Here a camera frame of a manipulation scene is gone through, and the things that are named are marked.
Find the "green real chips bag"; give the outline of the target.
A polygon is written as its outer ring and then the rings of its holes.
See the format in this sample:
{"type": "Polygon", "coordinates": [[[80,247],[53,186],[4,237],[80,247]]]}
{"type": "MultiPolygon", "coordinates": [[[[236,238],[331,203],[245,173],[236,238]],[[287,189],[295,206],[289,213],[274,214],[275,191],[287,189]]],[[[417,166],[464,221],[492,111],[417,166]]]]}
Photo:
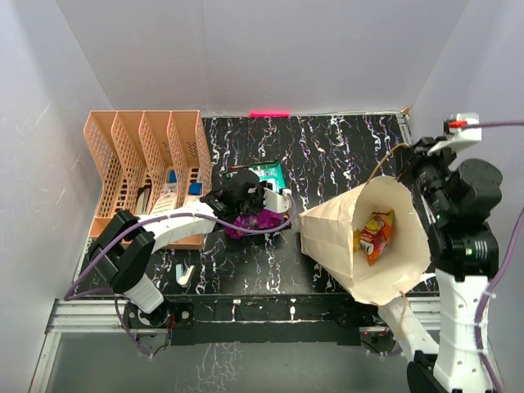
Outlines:
{"type": "MultiPolygon", "coordinates": [[[[240,169],[249,169],[251,165],[236,165],[236,166],[230,166],[227,168],[225,175],[224,175],[224,181],[223,181],[223,190],[229,179],[233,176],[234,173],[236,173],[240,169]]],[[[263,184],[263,187],[267,187],[270,190],[272,190],[271,185],[267,182],[263,181],[261,182],[263,184]]]]}

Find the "purple snack bag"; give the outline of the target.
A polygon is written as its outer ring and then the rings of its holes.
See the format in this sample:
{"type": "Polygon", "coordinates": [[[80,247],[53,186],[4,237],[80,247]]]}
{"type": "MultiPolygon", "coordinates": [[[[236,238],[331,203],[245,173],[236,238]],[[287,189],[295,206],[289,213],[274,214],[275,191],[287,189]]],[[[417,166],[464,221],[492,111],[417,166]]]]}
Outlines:
{"type": "Polygon", "coordinates": [[[234,226],[250,230],[265,230],[275,228],[284,221],[281,213],[271,210],[261,210],[254,215],[240,215],[233,222],[234,226]]]}

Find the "orange fox's fruits candy bag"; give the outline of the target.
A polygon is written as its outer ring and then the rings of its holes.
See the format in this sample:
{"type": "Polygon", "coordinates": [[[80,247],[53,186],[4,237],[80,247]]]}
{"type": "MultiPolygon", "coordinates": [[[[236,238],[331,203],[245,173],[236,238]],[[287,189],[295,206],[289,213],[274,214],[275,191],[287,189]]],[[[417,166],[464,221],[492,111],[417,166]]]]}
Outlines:
{"type": "Polygon", "coordinates": [[[354,231],[353,252],[363,251],[368,266],[376,264],[391,237],[395,211],[372,212],[362,229],[354,231]]]}

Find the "brown paper bag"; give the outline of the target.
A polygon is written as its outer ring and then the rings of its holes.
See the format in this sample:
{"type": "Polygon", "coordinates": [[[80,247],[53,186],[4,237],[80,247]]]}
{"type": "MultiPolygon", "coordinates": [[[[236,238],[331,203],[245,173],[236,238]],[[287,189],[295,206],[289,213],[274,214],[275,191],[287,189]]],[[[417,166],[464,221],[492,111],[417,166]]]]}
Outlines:
{"type": "Polygon", "coordinates": [[[411,191],[375,176],[299,216],[301,251],[359,303],[384,306],[421,281],[431,262],[411,191]]]}

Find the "teal snack bag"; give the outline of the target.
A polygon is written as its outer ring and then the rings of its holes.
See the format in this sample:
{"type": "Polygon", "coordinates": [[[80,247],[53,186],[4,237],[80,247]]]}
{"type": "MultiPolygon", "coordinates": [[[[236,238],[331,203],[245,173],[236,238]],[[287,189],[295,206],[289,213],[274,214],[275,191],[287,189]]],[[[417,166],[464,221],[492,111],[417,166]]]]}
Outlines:
{"type": "Polygon", "coordinates": [[[249,169],[259,176],[261,182],[265,181],[270,184],[276,193],[281,194],[282,190],[287,187],[279,160],[260,162],[251,165],[249,169]]]}

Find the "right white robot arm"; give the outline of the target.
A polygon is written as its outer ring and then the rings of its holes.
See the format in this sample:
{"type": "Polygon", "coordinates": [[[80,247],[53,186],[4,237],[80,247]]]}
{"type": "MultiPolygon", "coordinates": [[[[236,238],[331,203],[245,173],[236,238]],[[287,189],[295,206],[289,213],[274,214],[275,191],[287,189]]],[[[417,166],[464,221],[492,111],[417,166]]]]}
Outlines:
{"type": "Polygon", "coordinates": [[[503,175],[492,164],[456,153],[443,138],[421,138],[395,154],[397,178],[417,191],[433,222],[427,228],[440,291],[440,339],[434,341],[402,300],[369,300],[366,318],[387,323],[407,360],[412,392],[501,392],[489,363],[489,286],[499,271],[499,245],[487,220],[501,202],[503,175]]]}

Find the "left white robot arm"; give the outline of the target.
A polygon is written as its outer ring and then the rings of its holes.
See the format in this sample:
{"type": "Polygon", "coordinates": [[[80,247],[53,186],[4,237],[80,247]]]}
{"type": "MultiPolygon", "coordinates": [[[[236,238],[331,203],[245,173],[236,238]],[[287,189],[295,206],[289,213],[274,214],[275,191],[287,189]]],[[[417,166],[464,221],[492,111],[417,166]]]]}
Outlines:
{"type": "Polygon", "coordinates": [[[88,257],[116,295],[127,297],[145,324],[160,327],[169,302],[146,275],[152,254],[186,237],[212,233],[244,215],[263,210],[281,214],[289,200],[249,169],[240,169],[222,187],[192,204],[139,218],[120,211],[91,246],[88,257]]]}

